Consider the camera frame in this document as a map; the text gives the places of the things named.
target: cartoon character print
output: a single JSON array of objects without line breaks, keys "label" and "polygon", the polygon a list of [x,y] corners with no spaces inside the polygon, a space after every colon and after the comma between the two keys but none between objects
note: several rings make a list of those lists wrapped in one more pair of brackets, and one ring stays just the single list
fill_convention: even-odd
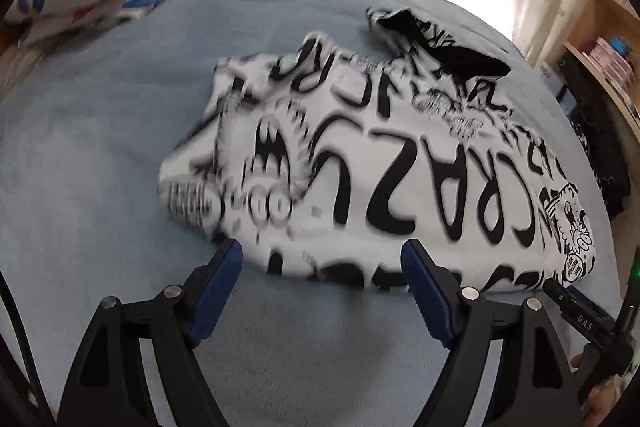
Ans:
[{"label": "cartoon character print", "polygon": [[472,140],[482,129],[482,121],[464,111],[462,104],[451,98],[446,92],[431,88],[418,93],[412,99],[412,105],[419,112],[437,116],[449,125],[449,134],[461,141]]},{"label": "cartoon character print", "polygon": [[563,278],[574,282],[593,269],[594,263],[589,219],[578,202],[576,187],[566,184],[559,192],[552,190],[550,196],[544,188],[540,201],[553,227],[558,248],[566,256]]},{"label": "cartoon character print", "polygon": [[[244,103],[238,92],[222,102],[213,158],[192,161],[194,173],[207,172],[220,187],[220,207],[232,233],[243,219],[256,229],[256,243],[265,227],[286,229],[289,217],[311,179],[309,131],[305,110],[292,97],[261,107]],[[242,140],[247,128],[253,142]],[[235,147],[232,153],[231,144]],[[238,147],[246,150],[238,153]]]}]

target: graphic print shirt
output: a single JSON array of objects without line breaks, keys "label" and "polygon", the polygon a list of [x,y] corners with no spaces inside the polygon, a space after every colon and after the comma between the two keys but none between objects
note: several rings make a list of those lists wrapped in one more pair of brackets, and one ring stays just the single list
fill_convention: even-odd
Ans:
[{"label": "graphic print shirt", "polygon": [[464,285],[532,289],[593,269],[576,187],[512,117],[495,57],[409,10],[368,10],[395,60],[306,36],[297,54],[228,58],[203,120],[162,163],[167,210],[235,237],[270,273],[405,287],[417,237]]}]

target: human hand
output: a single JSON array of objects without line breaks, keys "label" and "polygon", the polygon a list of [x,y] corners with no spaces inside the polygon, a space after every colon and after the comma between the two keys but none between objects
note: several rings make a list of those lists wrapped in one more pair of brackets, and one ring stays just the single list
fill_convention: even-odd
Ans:
[{"label": "human hand", "polygon": [[[578,369],[582,362],[582,355],[576,355],[571,360],[571,365]],[[600,423],[613,410],[618,401],[616,379],[610,378],[605,383],[594,387],[587,398],[590,413],[585,417],[582,427],[598,427]]]}]

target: cartoon face print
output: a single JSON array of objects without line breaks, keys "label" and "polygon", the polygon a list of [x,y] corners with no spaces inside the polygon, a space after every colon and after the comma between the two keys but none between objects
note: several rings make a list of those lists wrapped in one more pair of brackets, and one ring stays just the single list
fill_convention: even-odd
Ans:
[{"label": "cartoon face print", "polygon": [[[247,141],[246,134],[255,136]],[[215,156],[219,182],[229,199],[233,223],[256,229],[286,227],[311,179],[310,139],[305,110],[291,97],[246,108],[230,100],[225,107]]]},{"label": "cartoon face print", "polygon": [[560,192],[551,191],[548,198],[543,191],[541,200],[545,212],[554,227],[565,260],[564,275],[569,282],[586,273],[586,266],[593,266],[593,239],[589,220],[578,203],[578,194],[572,184],[566,184]]}]

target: blue bedsheet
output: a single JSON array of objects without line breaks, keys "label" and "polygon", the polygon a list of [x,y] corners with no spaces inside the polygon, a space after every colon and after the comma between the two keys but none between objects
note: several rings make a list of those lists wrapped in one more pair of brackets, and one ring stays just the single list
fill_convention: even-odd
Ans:
[{"label": "blue bedsheet", "polygon": [[[159,207],[156,180],[209,99],[216,59],[291,52],[310,30],[388,58],[367,30],[368,6],[410,6],[517,53],[442,0],[168,0],[148,18],[49,57],[2,102],[0,268],[54,406],[102,297],[150,298],[212,252]],[[518,118],[556,151],[591,219],[599,258],[578,287],[617,312],[609,221],[587,158],[537,75],[510,82]],[[584,341],[557,317],[556,325],[567,351],[577,352]],[[0,331],[10,331],[2,314]],[[446,354],[411,297],[278,279],[250,266],[197,350],[229,422],[246,427],[412,425]],[[148,368],[159,420],[171,425],[157,369]],[[491,382],[490,371],[470,425],[483,417]]]}]

